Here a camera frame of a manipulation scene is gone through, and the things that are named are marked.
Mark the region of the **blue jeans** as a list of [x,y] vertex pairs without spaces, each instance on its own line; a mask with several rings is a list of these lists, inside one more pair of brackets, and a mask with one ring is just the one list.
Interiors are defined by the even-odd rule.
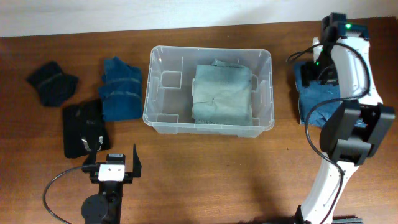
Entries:
[[[293,66],[295,85],[299,95],[298,108],[300,124],[305,124],[308,113],[315,105],[322,101],[340,97],[340,89],[338,85],[320,85],[316,82],[311,82],[309,87],[303,87],[300,67],[304,64],[304,62],[299,62],[295,63]],[[308,124],[322,128],[330,119],[332,114],[337,110],[339,105],[340,102],[334,102],[317,108],[311,114]]]

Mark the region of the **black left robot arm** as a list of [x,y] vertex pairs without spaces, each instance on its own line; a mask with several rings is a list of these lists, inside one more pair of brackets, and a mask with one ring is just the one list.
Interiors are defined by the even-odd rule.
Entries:
[[124,154],[108,154],[104,162],[96,162],[97,152],[88,154],[81,170],[89,175],[92,184],[98,184],[97,194],[89,196],[81,206],[85,223],[121,222],[123,187],[141,176],[142,164],[133,147],[132,171],[126,171]]

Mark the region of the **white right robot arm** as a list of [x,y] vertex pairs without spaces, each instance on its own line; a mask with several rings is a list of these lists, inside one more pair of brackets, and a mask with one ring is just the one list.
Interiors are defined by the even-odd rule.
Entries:
[[322,49],[316,60],[325,59],[336,68],[340,105],[322,127],[320,146],[313,150],[322,163],[313,187],[299,205],[295,223],[354,223],[334,220],[338,200],[351,176],[372,157],[395,119],[374,84],[369,63],[370,36],[364,25],[353,24],[346,15],[332,12],[322,19]]

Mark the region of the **large black folded garment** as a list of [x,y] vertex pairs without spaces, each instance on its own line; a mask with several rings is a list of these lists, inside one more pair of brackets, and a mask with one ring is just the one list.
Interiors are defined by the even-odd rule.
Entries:
[[68,159],[111,149],[100,99],[70,105],[62,110],[63,150]]

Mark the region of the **light grey jeans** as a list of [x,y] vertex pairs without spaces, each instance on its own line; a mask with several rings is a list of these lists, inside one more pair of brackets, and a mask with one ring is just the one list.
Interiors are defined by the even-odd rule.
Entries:
[[199,124],[252,126],[252,71],[214,60],[197,65],[192,86],[192,118]]

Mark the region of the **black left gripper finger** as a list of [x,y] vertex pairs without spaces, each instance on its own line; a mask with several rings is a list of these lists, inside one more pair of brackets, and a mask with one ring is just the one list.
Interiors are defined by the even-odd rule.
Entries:
[[141,176],[142,164],[137,154],[136,145],[133,145],[133,168],[132,168],[132,176],[134,178],[139,178]]
[[88,166],[95,164],[97,151],[90,149],[87,142],[84,142],[83,145],[85,147],[86,152],[88,153],[88,157],[85,159],[83,165]]

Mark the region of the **clear plastic storage bin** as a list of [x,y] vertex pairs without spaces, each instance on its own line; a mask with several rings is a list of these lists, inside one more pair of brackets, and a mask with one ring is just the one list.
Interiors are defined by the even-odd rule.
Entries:
[[[214,60],[252,71],[251,126],[196,124],[192,85],[197,65]],[[274,127],[272,57],[265,49],[223,49],[158,45],[151,50],[143,121],[161,134],[220,134],[256,138]]]

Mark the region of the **teal blue folded garment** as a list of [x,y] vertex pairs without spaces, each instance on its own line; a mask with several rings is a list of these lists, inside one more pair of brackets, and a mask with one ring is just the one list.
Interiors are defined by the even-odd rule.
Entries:
[[142,116],[142,73],[114,57],[104,61],[104,85],[99,87],[105,121],[127,121]]

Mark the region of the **small black folded garment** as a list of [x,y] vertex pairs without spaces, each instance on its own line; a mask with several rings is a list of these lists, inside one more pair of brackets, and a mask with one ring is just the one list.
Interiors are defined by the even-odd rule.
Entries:
[[71,98],[79,78],[65,73],[57,62],[51,61],[26,78],[37,91],[40,103],[48,107],[60,107]]

